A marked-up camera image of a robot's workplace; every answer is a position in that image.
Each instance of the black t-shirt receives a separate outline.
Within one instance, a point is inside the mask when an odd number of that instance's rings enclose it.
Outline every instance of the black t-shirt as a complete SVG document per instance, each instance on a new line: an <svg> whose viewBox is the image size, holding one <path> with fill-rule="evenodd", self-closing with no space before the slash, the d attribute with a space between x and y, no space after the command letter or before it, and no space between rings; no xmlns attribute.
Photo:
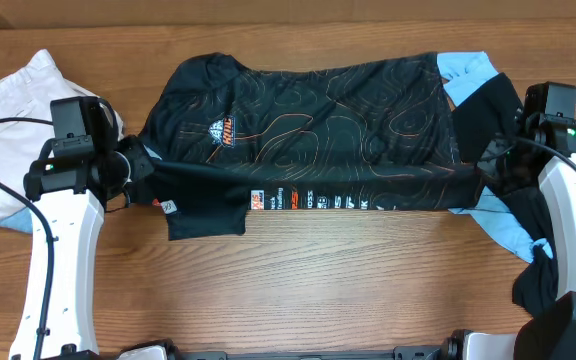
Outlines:
<svg viewBox="0 0 576 360"><path fill-rule="evenodd" d="M248 209L475 205L435 53L303 73L182 63L139 135L170 238L244 232Z"/></svg>

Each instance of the wooden table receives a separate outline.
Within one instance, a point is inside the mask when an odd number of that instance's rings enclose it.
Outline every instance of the wooden table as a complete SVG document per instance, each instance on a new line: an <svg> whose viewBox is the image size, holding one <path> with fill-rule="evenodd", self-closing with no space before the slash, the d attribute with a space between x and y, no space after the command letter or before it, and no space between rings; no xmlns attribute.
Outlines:
<svg viewBox="0 0 576 360"><path fill-rule="evenodd" d="M576 20L0 31L0 78L47 48L137 133L183 60L221 51L309 70L423 51L485 50L517 91L576 85ZM0 229L0 358L24 303L30 236ZM456 328L517 331L526 263L448 212L254 213L245 236L167 241L158 208L106 216L94 319L102 351L170 337L183 350L319 351L435 344Z"/></svg>

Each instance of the sponsor logo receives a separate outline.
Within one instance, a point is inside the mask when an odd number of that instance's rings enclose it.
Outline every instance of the sponsor logo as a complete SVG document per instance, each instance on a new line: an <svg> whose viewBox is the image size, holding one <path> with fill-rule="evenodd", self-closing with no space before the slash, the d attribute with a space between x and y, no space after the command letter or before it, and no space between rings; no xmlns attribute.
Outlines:
<svg viewBox="0 0 576 360"><path fill-rule="evenodd" d="M177 205L175 205L175 202L172 200L162 201L161 208L164 210L164 213L166 215L172 214L175 211L177 211Z"/></svg>
<svg viewBox="0 0 576 360"><path fill-rule="evenodd" d="M215 144L226 147L235 146L235 117L228 115L222 120L217 120L208 129Z"/></svg>
<svg viewBox="0 0 576 360"><path fill-rule="evenodd" d="M328 198L325 196L317 197L317 209L328 209Z"/></svg>
<svg viewBox="0 0 576 360"><path fill-rule="evenodd" d="M277 210L284 208L284 188L277 189Z"/></svg>
<svg viewBox="0 0 576 360"><path fill-rule="evenodd" d="M299 209L299 194L296 191L292 192L290 202L293 209Z"/></svg>
<svg viewBox="0 0 576 360"><path fill-rule="evenodd" d="M250 208L252 210L264 209L264 191L253 190L250 192Z"/></svg>
<svg viewBox="0 0 576 360"><path fill-rule="evenodd" d="M308 209L312 209L314 201L315 201L315 194L312 192L312 190L308 190Z"/></svg>

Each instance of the white cloth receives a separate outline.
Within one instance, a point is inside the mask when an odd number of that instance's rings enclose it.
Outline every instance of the white cloth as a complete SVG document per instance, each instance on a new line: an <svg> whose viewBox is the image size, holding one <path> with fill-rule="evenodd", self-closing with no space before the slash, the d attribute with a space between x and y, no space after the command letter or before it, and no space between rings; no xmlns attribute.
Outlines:
<svg viewBox="0 0 576 360"><path fill-rule="evenodd" d="M0 119L28 117L52 121L50 102L74 96L95 96L63 78L47 50L40 50L27 66L0 80ZM117 113L117 125L123 122ZM44 142L54 137L52 126L30 123L0 124L0 181L24 195L23 177L37 159ZM0 220L23 204L0 190Z"/></svg>

